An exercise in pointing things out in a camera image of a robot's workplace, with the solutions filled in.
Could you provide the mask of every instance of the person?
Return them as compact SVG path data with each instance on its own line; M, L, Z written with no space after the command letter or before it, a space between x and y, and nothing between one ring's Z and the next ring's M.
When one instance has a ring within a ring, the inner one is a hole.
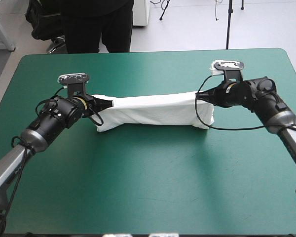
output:
M68 53L129 52L134 0L59 0Z

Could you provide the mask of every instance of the black pants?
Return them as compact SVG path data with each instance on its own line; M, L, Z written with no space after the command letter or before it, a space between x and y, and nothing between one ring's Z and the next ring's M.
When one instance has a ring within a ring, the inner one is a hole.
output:
M75 17L62 14L68 53L98 53L102 43L108 52L129 52L133 26L130 0L120 9L98 17Z

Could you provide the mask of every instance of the silver arm segment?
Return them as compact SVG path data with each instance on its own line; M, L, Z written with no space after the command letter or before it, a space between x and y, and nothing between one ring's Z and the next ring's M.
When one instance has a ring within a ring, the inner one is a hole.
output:
M6 190L13 181L22 163L25 147L15 146L0 160L0 211L6 210L8 198ZM32 156L31 150L27 151L27 159Z

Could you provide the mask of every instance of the metal stand leg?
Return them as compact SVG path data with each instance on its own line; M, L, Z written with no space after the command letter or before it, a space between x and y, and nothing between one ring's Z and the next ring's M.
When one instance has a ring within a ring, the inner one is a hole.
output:
M230 22L231 22L231 14L232 13L233 13L233 10L232 10L232 0L229 0L226 49L229 49L229 34L230 34Z
M162 13L161 17L159 18L160 21L162 21L162 19L163 19L163 15L164 15L164 13L166 12L166 10L167 10L167 8L168 8L168 5L169 5L169 2L170 2L170 0L166 0L166 1L167 1L167 5L166 5L166 7L163 9L163 13Z

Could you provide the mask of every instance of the robotic arm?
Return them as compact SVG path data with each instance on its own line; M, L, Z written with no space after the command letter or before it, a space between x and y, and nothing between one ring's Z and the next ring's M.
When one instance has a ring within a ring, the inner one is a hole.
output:
M296 116L278 96L273 80L264 77L243 80L244 64L237 61L215 61L212 75L224 75L224 81L215 88L197 93L196 99L216 106L228 108L241 105L255 113L265 128L277 134L296 163ZM65 129L80 118L90 118L98 112L112 107L112 101L86 94L87 74L70 74L59 77L58 82L67 88L68 97L54 95L39 103L44 104L37 118L21 133L21 142L0 160L0 236L5 229L3 212L7 213L6 190L24 162L37 152L45 151Z
M277 94L268 77L243 80L242 62L214 61L212 75L224 75L215 88L196 94L196 99L223 108L241 105L255 113L268 132L277 134L296 163L296 116Z
M112 101L86 93L88 80L89 76L84 73L60 76L58 82L67 88L68 97L54 95L40 102L39 105L44 106L39 113L39 105L36 107L37 118L21 133L21 142L0 160L0 236L5 229L3 212L8 207L6 191L20 171L23 157L28 161L35 153L45 151L65 128L70 128L80 118L92 119L93 114L113 106Z

